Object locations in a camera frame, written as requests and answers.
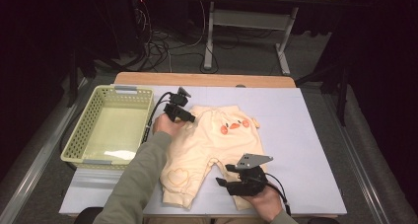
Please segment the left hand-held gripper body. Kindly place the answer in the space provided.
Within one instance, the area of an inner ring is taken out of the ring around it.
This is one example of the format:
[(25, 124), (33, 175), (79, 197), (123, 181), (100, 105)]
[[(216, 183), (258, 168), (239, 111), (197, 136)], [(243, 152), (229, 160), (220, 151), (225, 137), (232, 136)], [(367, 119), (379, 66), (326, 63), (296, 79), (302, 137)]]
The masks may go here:
[(170, 100), (164, 108), (164, 112), (168, 115), (170, 120), (179, 119), (177, 115), (181, 111), (185, 111), (183, 107), (188, 103), (189, 98), (190, 95), (182, 87), (179, 87), (175, 94), (170, 94)]

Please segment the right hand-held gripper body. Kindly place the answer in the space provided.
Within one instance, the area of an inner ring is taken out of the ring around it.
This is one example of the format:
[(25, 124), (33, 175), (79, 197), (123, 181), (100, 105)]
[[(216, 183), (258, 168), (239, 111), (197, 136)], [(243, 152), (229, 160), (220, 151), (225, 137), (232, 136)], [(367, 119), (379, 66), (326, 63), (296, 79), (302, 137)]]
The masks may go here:
[(268, 180), (261, 166), (272, 161), (271, 156), (245, 153), (235, 164), (239, 174), (237, 182), (227, 182), (229, 195), (254, 196), (262, 192)]

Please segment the cream baby pants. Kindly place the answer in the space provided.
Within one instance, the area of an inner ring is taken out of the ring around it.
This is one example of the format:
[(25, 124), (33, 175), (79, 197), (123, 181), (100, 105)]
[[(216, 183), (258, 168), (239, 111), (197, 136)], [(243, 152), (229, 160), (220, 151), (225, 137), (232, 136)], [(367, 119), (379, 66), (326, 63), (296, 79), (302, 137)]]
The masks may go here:
[(226, 181), (235, 182), (238, 175), (226, 166), (235, 165), (245, 153), (264, 153), (258, 123), (239, 107), (194, 106), (190, 112), (195, 121), (170, 145), (160, 176), (163, 202), (187, 209), (214, 165)]

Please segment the green perforated plastic basket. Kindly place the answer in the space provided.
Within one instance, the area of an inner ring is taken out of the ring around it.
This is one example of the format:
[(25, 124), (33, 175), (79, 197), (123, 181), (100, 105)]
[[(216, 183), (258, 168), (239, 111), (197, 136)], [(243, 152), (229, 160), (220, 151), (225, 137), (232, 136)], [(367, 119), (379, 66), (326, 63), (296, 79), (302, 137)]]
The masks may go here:
[(153, 108), (154, 92), (149, 88), (96, 87), (61, 160), (83, 169), (125, 169), (141, 144)]

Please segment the person's left hand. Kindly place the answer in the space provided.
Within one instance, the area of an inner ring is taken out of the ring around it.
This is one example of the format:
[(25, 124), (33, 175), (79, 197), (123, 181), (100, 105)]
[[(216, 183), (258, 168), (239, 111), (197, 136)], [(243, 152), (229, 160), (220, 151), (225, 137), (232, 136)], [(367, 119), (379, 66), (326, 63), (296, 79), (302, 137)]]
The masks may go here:
[(185, 126), (184, 121), (171, 121), (166, 113), (160, 114), (154, 122), (153, 132), (164, 132), (170, 136), (176, 136), (180, 129)]

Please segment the person's right hand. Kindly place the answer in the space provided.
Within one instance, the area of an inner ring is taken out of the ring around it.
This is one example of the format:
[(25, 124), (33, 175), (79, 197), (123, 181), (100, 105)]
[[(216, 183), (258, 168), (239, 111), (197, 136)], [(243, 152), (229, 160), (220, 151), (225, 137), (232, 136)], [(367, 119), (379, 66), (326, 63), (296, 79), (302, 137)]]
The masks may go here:
[(282, 202), (277, 190), (267, 186), (262, 192), (254, 196), (244, 196), (258, 215), (266, 222), (271, 222), (283, 210)]

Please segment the black stand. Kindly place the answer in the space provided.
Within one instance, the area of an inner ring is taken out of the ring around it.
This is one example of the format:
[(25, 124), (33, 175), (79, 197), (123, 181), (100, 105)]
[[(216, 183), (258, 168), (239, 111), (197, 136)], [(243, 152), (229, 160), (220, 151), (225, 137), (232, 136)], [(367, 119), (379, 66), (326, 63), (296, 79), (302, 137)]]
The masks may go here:
[(330, 64), (322, 69), (315, 70), (300, 79), (295, 81), (297, 87), (300, 87), (308, 82), (318, 81), (322, 82), (320, 91), (323, 94), (332, 94), (336, 92), (336, 116), (342, 126), (346, 125), (345, 122), (345, 108), (346, 108), (346, 96), (348, 89), (350, 67), (347, 65)]
[(68, 108), (72, 107), (78, 98), (78, 72), (87, 78), (96, 77), (93, 54), (87, 47), (76, 47), (70, 53)]

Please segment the grey metal frame desk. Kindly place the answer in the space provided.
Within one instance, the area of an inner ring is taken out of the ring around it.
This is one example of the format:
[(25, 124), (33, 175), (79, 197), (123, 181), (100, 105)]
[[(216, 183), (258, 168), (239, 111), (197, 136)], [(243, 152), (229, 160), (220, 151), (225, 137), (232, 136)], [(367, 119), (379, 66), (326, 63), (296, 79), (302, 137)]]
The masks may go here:
[[(319, 1), (337, 1), (337, 0), (319, 0)], [(281, 31), (282, 39), (275, 44), (279, 67), (282, 74), (290, 75), (290, 69), (285, 56), (285, 47), (294, 26), (299, 8), (292, 7), (289, 13), (266, 13), (253, 8), (252, 10), (238, 10), (234, 7), (232, 10), (219, 8), (214, 2), (210, 2), (208, 24), (205, 27), (207, 31), (207, 43), (205, 47), (205, 56), (203, 69), (211, 70), (215, 56), (213, 53), (213, 29), (215, 26), (250, 28), (260, 30)]]

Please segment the metal floor rail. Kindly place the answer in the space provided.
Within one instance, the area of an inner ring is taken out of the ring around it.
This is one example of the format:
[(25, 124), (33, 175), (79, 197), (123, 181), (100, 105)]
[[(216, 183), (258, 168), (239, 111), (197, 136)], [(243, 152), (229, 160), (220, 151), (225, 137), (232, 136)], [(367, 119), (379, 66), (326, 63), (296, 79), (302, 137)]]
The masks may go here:
[(363, 197), (369, 206), (371, 214), (374, 217), (375, 223), (389, 224), (389, 220), (383, 209), (377, 190), (372, 184), (370, 176), (367, 174), (367, 171), (361, 162), (361, 159), (355, 149), (354, 143), (346, 127), (341, 124), (339, 118), (336, 115), (336, 108), (334, 107), (332, 98), (329, 95), (323, 95), (322, 97), (325, 101), (328, 111), (331, 113), (331, 117), (336, 124), (336, 127), (342, 135), (345, 153), (348, 156), (348, 160), (356, 177), (357, 183), (362, 191)]
[(59, 140), (63, 137), (64, 130), (70, 124), (71, 118), (74, 116), (80, 102), (81, 99), (76, 99), (71, 107), (66, 108), (57, 125), (53, 126), (50, 133), (48, 133), (45, 142), (39, 148), (31, 165), (1, 212), (0, 224), (14, 224), (46, 169), (52, 154), (58, 147)]

